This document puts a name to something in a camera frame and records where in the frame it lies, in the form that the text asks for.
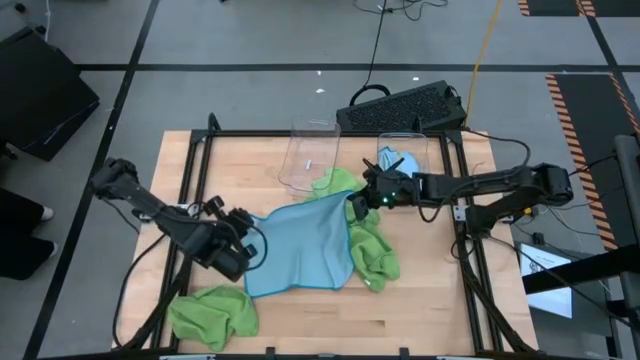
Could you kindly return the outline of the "black metal beam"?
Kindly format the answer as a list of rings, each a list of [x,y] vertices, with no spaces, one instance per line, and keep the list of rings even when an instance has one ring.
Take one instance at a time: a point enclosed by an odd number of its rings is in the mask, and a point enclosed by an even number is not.
[[[625,246],[522,278],[525,292],[534,294],[584,282],[618,276],[624,272],[640,274],[640,247]]]

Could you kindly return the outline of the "clear plastic bin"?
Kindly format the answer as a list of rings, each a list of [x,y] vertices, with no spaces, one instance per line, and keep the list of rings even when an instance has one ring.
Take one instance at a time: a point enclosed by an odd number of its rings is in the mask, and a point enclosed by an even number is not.
[[[377,141],[377,161],[378,151],[384,147],[389,147],[396,152],[404,151],[411,153],[420,164],[420,171],[418,173],[429,170],[428,139],[424,135],[408,132],[381,134]]]
[[[296,197],[310,197],[312,182],[334,168],[341,127],[319,119],[292,123],[290,139],[278,174],[279,182]]]

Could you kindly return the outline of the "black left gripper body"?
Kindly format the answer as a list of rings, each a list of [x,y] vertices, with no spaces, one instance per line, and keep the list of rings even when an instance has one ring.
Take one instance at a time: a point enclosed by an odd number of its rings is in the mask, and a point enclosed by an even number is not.
[[[217,224],[221,227],[222,231],[229,238],[231,247],[241,254],[246,259],[250,260],[257,255],[257,250],[253,245],[243,245],[242,239],[249,233],[238,233],[234,227],[235,220],[243,219],[237,218],[233,215],[234,210],[244,210],[242,208],[233,208],[230,212],[225,213],[223,210],[224,202],[220,196],[214,196],[210,198],[204,205],[204,211],[207,215],[214,215]]]

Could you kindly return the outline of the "black orange-striped floor mat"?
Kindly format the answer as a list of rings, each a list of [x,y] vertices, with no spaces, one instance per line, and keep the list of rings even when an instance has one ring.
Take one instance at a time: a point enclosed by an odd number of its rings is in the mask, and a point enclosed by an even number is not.
[[[611,74],[548,74],[548,90],[604,248],[625,247],[631,234],[614,138],[640,124]]]
[[[524,16],[638,17],[640,0],[517,0]]]

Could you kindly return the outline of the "green microfiber towel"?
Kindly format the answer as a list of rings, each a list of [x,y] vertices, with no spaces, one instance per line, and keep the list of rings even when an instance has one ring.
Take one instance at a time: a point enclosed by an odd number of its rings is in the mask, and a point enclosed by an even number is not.
[[[382,292],[388,281],[400,277],[400,266],[396,252],[380,230],[380,214],[370,210],[363,220],[357,220],[351,201],[346,202],[345,212],[355,272],[370,291]]]
[[[323,198],[348,189],[364,186],[365,183],[344,168],[327,169],[325,175],[312,182],[311,199]]]
[[[232,337],[254,337],[259,318],[252,299],[241,288],[219,285],[175,297],[168,322],[180,340],[193,340],[222,351]]]

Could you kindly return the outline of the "black aluminium table frame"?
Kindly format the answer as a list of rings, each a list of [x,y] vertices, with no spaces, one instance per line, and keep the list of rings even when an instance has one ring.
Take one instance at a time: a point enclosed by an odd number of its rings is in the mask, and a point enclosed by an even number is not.
[[[277,207],[309,196],[310,177],[304,188],[289,188],[279,181],[285,166],[321,176],[335,158],[335,166],[348,169],[361,181],[362,158],[377,160],[376,133],[338,135],[339,126],[321,120],[295,122],[289,131],[219,131],[212,139],[204,185],[198,187],[206,139],[196,130],[166,131],[157,159],[151,165],[122,156],[136,165],[139,178],[167,203],[191,203],[202,188],[204,201],[220,195],[226,205],[266,216]],[[495,170],[489,139],[463,133],[462,145],[437,136],[423,141],[427,150],[406,150],[428,157],[421,166],[436,173],[460,175],[479,165],[475,174]],[[513,350],[496,321],[475,297],[476,310],[468,310],[471,290],[463,285],[461,266],[450,253],[454,222],[443,209],[431,224],[415,208],[380,210],[381,230],[400,260],[401,277],[381,293],[366,288],[352,275],[338,291],[294,289],[254,301],[259,316],[255,337],[233,338],[222,354],[257,354],[268,347],[276,355],[470,355],[474,350]],[[124,345],[143,325],[165,289],[165,273],[177,272],[182,255],[170,255],[163,240],[134,268],[123,295],[116,333]],[[476,245],[469,263],[491,283],[496,306],[522,340],[537,348],[517,256],[492,239]]]

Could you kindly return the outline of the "grey padded post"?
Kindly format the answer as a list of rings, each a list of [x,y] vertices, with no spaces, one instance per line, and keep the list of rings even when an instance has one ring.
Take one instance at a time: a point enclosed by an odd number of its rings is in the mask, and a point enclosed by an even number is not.
[[[640,333],[640,135],[617,135],[614,149],[631,232],[624,247],[627,265],[622,289],[630,322]]]

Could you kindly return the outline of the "person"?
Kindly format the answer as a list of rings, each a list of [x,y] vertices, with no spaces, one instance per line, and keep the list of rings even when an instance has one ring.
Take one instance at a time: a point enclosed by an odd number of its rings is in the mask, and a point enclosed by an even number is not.
[[[51,208],[0,188],[0,277],[26,280],[57,253],[55,242],[33,235],[53,217]]]

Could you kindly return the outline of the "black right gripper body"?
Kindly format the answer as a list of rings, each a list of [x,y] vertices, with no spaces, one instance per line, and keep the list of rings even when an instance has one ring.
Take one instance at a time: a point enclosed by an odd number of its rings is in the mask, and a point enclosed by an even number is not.
[[[363,172],[368,189],[362,193],[367,200],[350,201],[358,221],[364,220],[371,209],[386,207],[393,209],[397,206],[414,206],[417,202],[416,183],[406,174],[396,170],[399,162],[387,170],[383,170],[378,164],[372,164],[364,159],[367,169]]]

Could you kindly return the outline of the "black floor case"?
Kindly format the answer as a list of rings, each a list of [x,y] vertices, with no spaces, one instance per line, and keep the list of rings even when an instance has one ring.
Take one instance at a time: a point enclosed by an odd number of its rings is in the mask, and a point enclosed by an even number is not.
[[[79,68],[34,31],[0,41],[0,144],[50,161],[99,104]]]

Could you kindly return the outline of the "black computer case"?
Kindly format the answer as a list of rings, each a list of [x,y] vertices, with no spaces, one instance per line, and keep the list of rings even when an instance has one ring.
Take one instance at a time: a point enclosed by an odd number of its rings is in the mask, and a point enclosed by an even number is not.
[[[336,120],[343,130],[454,130],[461,127],[467,117],[461,97],[444,80],[396,94],[382,85],[369,85],[366,90],[379,90],[385,96],[356,104],[357,97],[363,93],[359,90],[348,107],[336,111]]]

